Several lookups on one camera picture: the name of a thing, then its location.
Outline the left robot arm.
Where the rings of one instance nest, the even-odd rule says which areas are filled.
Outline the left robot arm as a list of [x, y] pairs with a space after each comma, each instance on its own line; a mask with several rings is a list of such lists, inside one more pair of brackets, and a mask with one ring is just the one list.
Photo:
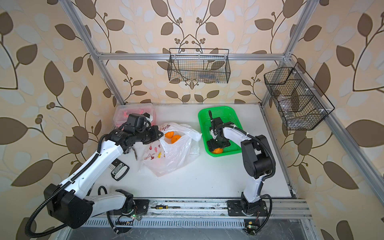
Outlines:
[[[158, 126], [150, 126], [137, 131], [129, 128], [113, 130], [103, 135], [95, 153], [72, 175], [59, 185], [51, 184], [45, 189], [44, 202], [32, 213], [25, 225], [25, 234], [29, 238], [40, 238], [57, 232], [65, 227], [77, 229], [91, 217], [118, 210], [130, 214], [136, 210], [133, 195], [122, 189], [109, 194], [88, 196], [96, 180], [109, 166], [135, 143], [148, 145], [163, 137]], [[42, 233], [35, 233], [32, 224], [43, 208], [50, 216], [62, 222], [62, 225]]]

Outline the orange fruit two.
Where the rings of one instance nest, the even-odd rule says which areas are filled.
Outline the orange fruit two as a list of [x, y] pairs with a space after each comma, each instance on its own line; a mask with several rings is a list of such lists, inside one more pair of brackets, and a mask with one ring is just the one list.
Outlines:
[[177, 142], [180, 138], [181, 138], [180, 135], [173, 135], [173, 137], [171, 138], [171, 144], [174, 144], [174, 143]]

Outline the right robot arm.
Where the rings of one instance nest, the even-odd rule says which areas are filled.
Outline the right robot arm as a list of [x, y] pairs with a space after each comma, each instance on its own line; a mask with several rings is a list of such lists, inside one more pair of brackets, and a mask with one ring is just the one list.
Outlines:
[[207, 141], [209, 151], [229, 147], [231, 142], [242, 150], [243, 165], [250, 180], [242, 192], [240, 204], [242, 212], [247, 216], [255, 214], [263, 204], [261, 191], [265, 180], [273, 177], [276, 172], [276, 161], [265, 136], [251, 136], [238, 128], [234, 123], [211, 121], [210, 134]]

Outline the white printed plastic bag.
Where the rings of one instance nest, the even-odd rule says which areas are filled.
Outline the white printed plastic bag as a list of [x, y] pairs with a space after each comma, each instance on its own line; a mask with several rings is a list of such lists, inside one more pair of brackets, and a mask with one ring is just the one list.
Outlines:
[[[148, 174], [152, 172], [162, 177], [193, 162], [200, 155], [199, 141], [202, 134], [191, 126], [177, 123], [165, 123], [160, 126], [164, 136], [159, 140], [144, 145], [139, 155], [140, 171]], [[165, 133], [174, 132], [181, 138], [171, 144], [171, 139]]]

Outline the orange fruit four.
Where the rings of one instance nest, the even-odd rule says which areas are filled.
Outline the orange fruit four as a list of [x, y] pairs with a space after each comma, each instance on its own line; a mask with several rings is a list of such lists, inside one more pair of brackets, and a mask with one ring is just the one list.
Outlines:
[[212, 151], [212, 153], [213, 154], [216, 154], [216, 155], [218, 155], [218, 154], [222, 154], [224, 152], [224, 149], [222, 149], [222, 148], [217, 148], [217, 149], [214, 149], [213, 151]]

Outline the orange fruit one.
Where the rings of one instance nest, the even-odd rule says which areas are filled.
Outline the orange fruit one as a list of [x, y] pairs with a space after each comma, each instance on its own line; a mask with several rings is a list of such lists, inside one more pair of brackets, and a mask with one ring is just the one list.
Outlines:
[[168, 139], [172, 139], [174, 136], [174, 132], [167, 132], [165, 133], [165, 137], [168, 138]]

